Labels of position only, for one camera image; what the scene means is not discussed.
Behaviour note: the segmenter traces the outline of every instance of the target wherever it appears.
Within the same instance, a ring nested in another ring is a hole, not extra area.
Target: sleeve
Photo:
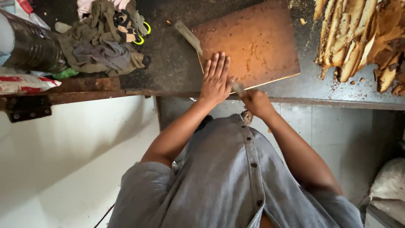
[[[312,196],[342,228],[362,228],[360,211],[344,196],[331,191],[318,191]]]
[[[175,180],[173,171],[158,162],[137,163],[122,176],[121,190],[108,227],[145,226],[165,200]]]

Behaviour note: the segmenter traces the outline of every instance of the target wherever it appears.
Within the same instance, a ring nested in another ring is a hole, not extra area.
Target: red and white bag
[[[29,74],[0,74],[0,95],[39,93],[61,84],[60,81]]]

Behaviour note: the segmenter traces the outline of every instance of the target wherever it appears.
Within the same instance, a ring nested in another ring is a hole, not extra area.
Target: wooden board
[[[253,88],[300,73],[290,12],[285,0],[269,0],[194,28],[200,63],[220,51],[231,57],[230,76]]]

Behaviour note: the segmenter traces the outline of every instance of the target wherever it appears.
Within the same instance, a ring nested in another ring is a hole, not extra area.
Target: hand
[[[208,60],[204,70],[199,100],[204,100],[214,106],[223,102],[230,94],[231,85],[228,80],[230,57],[225,52],[218,53],[214,59]]]
[[[249,96],[242,97],[242,101],[245,103],[246,109],[253,115],[263,119],[277,113],[267,97],[267,93],[258,90],[247,90],[246,92]]]

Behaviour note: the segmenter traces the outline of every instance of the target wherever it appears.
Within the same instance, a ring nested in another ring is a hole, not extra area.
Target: dark countertop
[[[121,89],[148,91],[149,94],[193,96],[200,91],[201,67],[193,47],[168,26],[182,20],[189,28],[262,2],[262,0],[138,0],[137,9],[152,27],[139,52],[152,58],[148,69],[137,69],[119,77]],[[376,91],[373,66],[367,66],[349,81],[339,83],[329,69],[325,80],[313,62],[318,49],[322,21],[314,23],[313,0],[289,0],[291,21],[298,49],[301,74],[260,86],[273,101],[327,104],[356,108],[405,110],[405,98],[391,95],[391,89]],[[72,24],[78,20],[76,0],[43,0],[34,11],[53,29],[57,21]],[[300,18],[307,23],[302,25]]]

